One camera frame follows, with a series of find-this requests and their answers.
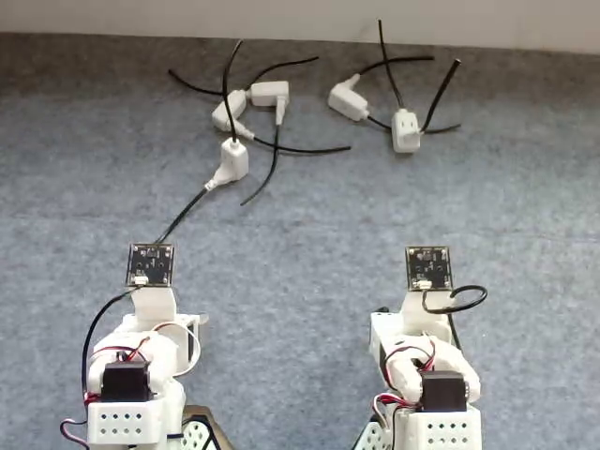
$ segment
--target circuit board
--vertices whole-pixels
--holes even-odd
[[[148,277],[146,286],[171,286],[174,250],[171,244],[132,244],[126,284],[135,286],[135,277]]]
[[[406,279],[409,291],[420,291],[419,281],[430,281],[432,291],[452,290],[448,247],[406,247]]]

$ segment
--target white power plug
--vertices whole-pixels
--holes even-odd
[[[204,185],[206,190],[238,181],[248,174],[248,150],[239,140],[229,138],[221,145],[221,164],[213,178]]]
[[[392,141],[396,153],[414,153],[421,146],[421,130],[414,112],[398,110],[392,117]]]
[[[231,93],[227,96],[227,99],[229,100],[229,106],[232,110],[233,120],[235,120],[242,115],[246,109],[246,92],[241,89],[238,89],[237,91],[231,91]],[[231,131],[232,126],[229,123],[225,101],[221,101],[217,108],[213,111],[213,124],[215,124],[215,127],[222,131]]]
[[[290,103],[288,82],[255,82],[247,91],[254,106],[275,106],[275,124],[283,123],[285,109]]]
[[[359,80],[360,74],[355,73],[345,82],[339,82],[331,90],[327,99],[330,108],[356,122],[368,117],[367,100],[353,91]]]

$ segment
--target electrical cord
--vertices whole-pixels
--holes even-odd
[[[74,434],[71,434],[67,431],[67,425],[85,425],[85,424],[87,424],[87,419],[82,420],[81,422],[77,422],[73,419],[65,419],[60,423],[60,427],[59,427],[60,434],[62,434],[65,439],[71,441],[72,443],[78,443],[85,450],[90,450],[90,446],[87,444],[86,440],[84,440],[83,438],[79,438],[79,437],[75,436]]]
[[[167,73],[169,75],[171,75],[171,77],[174,80],[176,80],[178,83],[184,85],[185,87],[191,89],[192,91],[202,92],[203,94],[208,94],[210,96],[221,97],[221,93],[219,91],[213,91],[211,89],[204,89],[203,87],[196,86],[196,85],[192,84],[191,82],[187,82],[186,80],[184,80],[183,78],[181,78],[177,74],[177,72],[175,72],[172,68],[170,68],[169,70],[167,70]]]
[[[243,43],[244,43],[244,40],[240,39],[235,44],[235,47],[233,47],[232,55],[230,56],[229,61],[227,62],[227,64],[225,65],[225,68],[223,69],[223,76],[221,78],[221,86],[222,86],[221,95],[223,96],[223,100],[225,101],[225,109],[227,110],[227,117],[229,117],[229,124],[232,129],[232,139],[234,142],[237,142],[237,133],[235,132],[235,123],[233,121],[232,109],[229,105],[229,99],[228,99],[229,89],[227,88],[227,83],[229,81],[229,71],[232,68],[233,59],[235,59],[235,55],[237,54],[237,51],[240,50],[240,47],[242,46]]]
[[[416,61],[435,61],[435,57],[431,55],[397,56],[396,58],[389,58],[387,62],[385,60],[382,60],[377,63],[370,64],[360,69],[357,73],[362,77],[366,73],[370,72],[372,69],[379,68],[381,66],[386,66],[387,64],[411,63]]]
[[[92,321],[92,324],[90,325],[89,330],[87,331],[87,335],[85,336],[85,341],[83,343],[83,351],[82,351],[82,394],[83,394],[83,399],[86,399],[87,396],[87,353],[89,351],[90,348],[90,342],[92,340],[92,335],[94,334],[94,330],[96,329],[96,325],[98,325],[99,320],[102,318],[102,316],[104,315],[104,313],[115,303],[117,303],[118,301],[122,300],[123,298],[127,297],[128,295],[130,295],[131,293],[138,291],[142,286],[138,286],[136,288],[133,288],[129,291],[125,291],[119,295],[117,295],[116,297],[113,297],[111,300],[109,300],[106,305],[104,305],[102,307],[102,309],[98,312],[98,314],[96,315],[96,317],[94,318],[94,320]]]
[[[383,129],[387,129],[388,131],[392,131],[392,128],[389,125],[386,125],[384,122],[381,122],[381,121],[377,120],[372,115],[368,115],[367,116],[367,120],[370,120],[374,124],[379,125]]]
[[[275,148],[274,142],[266,141],[257,136],[254,137],[254,141],[261,143],[262,145],[266,145],[267,147]],[[301,148],[286,147],[284,145],[278,145],[277,148],[283,152],[298,153],[301,155],[331,155],[339,152],[347,152],[348,150],[352,149],[349,145],[345,145],[343,147],[319,148],[316,150],[304,150]]]
[[[182,375],[186,375],[187,373],[189,373],[196,366],[196,364],[198,364],[198,361],[200,360],[200,355],[202,354],[202,347],[201,347],[200,341],[198,340],[196,335],[194,335],[194,333],[191,330],[189,330],[187,327],[185,327],[184,325],[182,325],[179,322],[169,321],[169,322],[159,323],[158,325],[155,325],[152,328],[152,331],[159,331],[162,328],[164,328],[165,326],[176,326],[176,327],[184,330],[187,333],[187,335],[190,336],[191,339],[194,341],[194,353],[191,356],[191,360],[189,361],[189,364],[187,365],[187,367],[184,370],[182,370],[181,372],[177,372],[173,375],[174,378],[181,377]]]
[[[169,237],[169,235],[173,232],[173,230],[175,228],[177,228],[177,226],[184,220],[184,218],[188,214],[189,210],[191,208],[193,208],[194,205],[197,202],[199,202],[200,199],[204,195],[206,195],[207,192],[209,192],[209,190],[206,187],[203,187],[202,190],[200,192],[198,192],[198,194],[196,194],[196,196],[191,200],[191,202],[189,202],[186,205],[186,207],[181,210],[181,213],[179,213],[177,215],[177,217],[173,220],[173,222],[171,222],[171,225],[169,225],[169,227],[167,227],[167,229],[164,231],[164,233],[156,241],[154,241],[154,243],[162,244],[163,242],[165,242],[165,240],[167,239],[167,237]]]
[[[275,142],[273,144],[273,159],[271,160],[271,169],[269,169],[269,174],[266,175],[266,178],[264,178],[264,181],[262,181],[262,184],[259,186],[259,188],[256,189],[254,191],[254,193],[252,195],[250,195],[247,199],[245,199],[243,202],[240,203],[240,206],[244,206],[248,202],[251,202],[252,200],[254,200],[263,191],[263,189],[266,188],[266,185],[268,185],[269,182],[271,181],[271,178],[273,177],[273,174],[275,173],[275,169],[278,166],[279,129],[280,129],[280,126],[277,125],[275,128]]]
[[[427,305],[428,292],[423,291],[423,300],[421,301],[421,305],[423,306],[423,309],[426,312],[428,312],[429,314],[445,314],[448,316],[448,324],[450,325],[450,330],[452,332],[452,338],[454,339],[455,345],[457,346],[457,348],[461,351],[462,351],[462,346],[460,345],[460,340],[458,339],[458,332],[454,325],[454,319],[452,317],[452,314],[454,314],[456,312],[460,312],[460,311],[466,311],[467,309],[475,308],[476,306],[481,305],[484,302],[484,300],[486,300],[486,298],[488,298],[488,290],[486,288],[484,288],[483,286],[479,286],[477,284],[468,284],[466,286],[461,286],[459,288],[456,288],[450,292],[449,297],[454,298],[459,293],[465,293],[466,291],[478,291],[479,296],[476,297],[471,302],[465,303],[463,305],[457,305],[455,307],[440,307],[440,308],[431,309]]]
[[[247,86],[244,90],[247,91],[252,86],[252,84],[257,82],[263,75],[267,74],[271,70],[275,70],[276,68],[285,68],[287,66],[299,66],[301,64],[312,63],[313,61],[316,61],[318,59],[319,59],[319,56],[312,56],[311,58],[299,59],[297,61],[288,61],[286,63],[277,63],[277,64],[274,64],[273,66],[264,68],[252,79],[252,82],[249,82],[247,84]]]
[[[443,78],[442,84],[440,84],[440,88],[438,89],[438,92],[436,93],[435,97],[433,98],[433,101],[431,102],[431,106],[429,106],[429,111],[427,112],[427,118],[425,119],[425,124],[421,128],[422,132],[427,132],[427,129],[429,127],[429,122],[431,122],[431,117],[433,117],[433,113],[435,113],[435,110],[438,107],[438,103],[440,102],[440,99],[442,98],[443,93],[445,92],[446,88],[448,87],[448,84],[450,84],[450,82],[452,81],[452,78],[454,77],[454,74],[457,71],[458,66],[460,66],[460,64],[461,64],[460,60],[455,59],[454,62],[452,63],[452,66],[446,73],[446,76]]]
[[[385,359],[383,360],[383,379],[385,380],[385,382],[387,383],[388,387],[390,389],[393,389],[395,391],[398,391],[398,389],[392,384],[392,377],[390,376],[390,372],[389,369],[387,367],[387,364],[389,363],[390,359],[392,358],[392,356],[394,356],[396,353],[400,353],[400,352],[406,352],[409,349],[414,349],[414,350],[418,350],[420,352],[423,352],[425,354],[425,356],[427,357],[427,361],[426,363],[419,369],[421,371],[428,371],[433,367],[433,360],[435,358],[435,344],[433,343],[432,340],[429,341],[431,343],[431,348],[433,349],[432,353],[426,352],[425,350],[423,350],[420,347],[415,347],[413,345],[404,345],[404,346],[400,346],[395,348],[393,351],[391,351],[387,356],[385,356]]]
[[[379,19],[377,21],[379,25],[379,44],[382,48],[383,61],[385,63],[385,71],[387,72],[387,78],[390,80],[390,84],[392,85],[392,90],[394,91],[394,95],[396,96],[397,105],[400,109],[404,108],[404,100],[402,99],[402,95],[396,86],[396,81],[394,80],[394,76],[392,75],[392,69],[390,68],[390,62],[387,59],[387,50],[385,49],[385,42],[383,42],[383,24],[382,20]]]
[[[307,58],[307,59],[300,59],[300,60],[297,60],[297,61],[288,61],[286,63],[278,63],[278,64],[274,64],[272,66],[269,66],[267,68],[264,68],[263,70],[261,70],[254,77],[253,81],[247,85],[247,87],[246,87],[245,90],[248,90],[252,84],[254,84],[255,82],[257,82],[263,75],[265,75],[266,73],[270,72],[271,70],[274,70],[276,68],[285,68],[286,66],[296,66],[296,65],[300,65],[300,64],[311,63],[311,62],[316,61],[318,59],[319,59],[319,56],[313,56],[313,57]],[[183,86],[187,87],[188,89],[191,89],[192,91],[201,92],[203,94],[208,94],[209,96],[221,97],[221,92],[220,91],[215,91],[215,90],[212,90],[212,89],[206,89],[204,87],[197,86],[196,84],[192,84],[191,82],[188,82],[188,81],[184,80],[172,68],[170,68],[169,70],[167,70],[167,73],[174,80],[176,80],[178,83],[182,84]]]

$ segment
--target gray carpet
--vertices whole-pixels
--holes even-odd
[[[87,327],[123,290],[128,244],[155,239],[218,164],[212,97],[233,42],[222,39],[0,36],[2,448],[76,448],[58,423],[82,417]],[[453,57],[463,61],[412,157],[329,110],[328,90],[381,59],[373,44],[248,41],[232,70],[286,68],[281,141],[351,143],[331,157],[282,157],[272,184],[249,144],[251,175],[215,191],[175,232],[180,310],[208,311],[210,341],[184,379],[239,449],[349,449],[383,383],[368,314],[397,308],[403,249],[449,245],[456,284],[489,299],[457,318],[478,370],[486,450],[595,449],[600,441],[600,57],[390,46],[436,63],[394,68],[422,118]],[[383,70],[358,90],[386,120]],[[273,115],[247,126],[272,138]],[[130,311],[116,307],[97,337]]]

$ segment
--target white wire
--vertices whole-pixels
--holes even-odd
[[[377,406],[378,402],[379,402],[379,395],[375,396],[375,398],[373,399],[373,411],[375,412],[375,415],[377,415],[377,417],[379,418],[379,423],[384,428],[389,428],[389,424],[387,423],[385,416],[382,414],[379,407]]]
[[[167,326],[167,325],[178,326],[179,328],[184,330],[189,336],[191,336],[191,338],[194,340],[194,353],[191,356],[191,361],[189,362],[189,366],[187,366],[187,368],[185,370],[182,370],[181,372],[175,373],[173,375],[174,377],[181,377],[182,375],[186,375],[187,373],[189,373],[196,366],[196,364],[198,364],[198,361],[200,360],[200,354],[202,353],[202,347],[200,346],[200,341],[198,340],[196,335],[194,335],[194,333],[192,331],[190,331],[187,327],[185,327],[184,325],[182,325],[179,322],[159,323],[154,328],[152,328],[152,331],[158,331],[160,328]]]
[[[410,406],[407,404],[407,402],[404,398],[397,396],[396,394],[392,394],[390,392],[384,392],[384,393],[381,393],[381,394],[378,394],[377,396],[375,396],[375,398],[373,399],[373,411],[375,412],[377,417],[380,419],[380,424],[383,424],[384,427],[387,429],[391,429],[389,422],[387,421],[385,416],[382,414],[382,412],[378,406],[380,399],[382,397],[388,397],[388,398],[393,399],[400,408],[408,408]]]

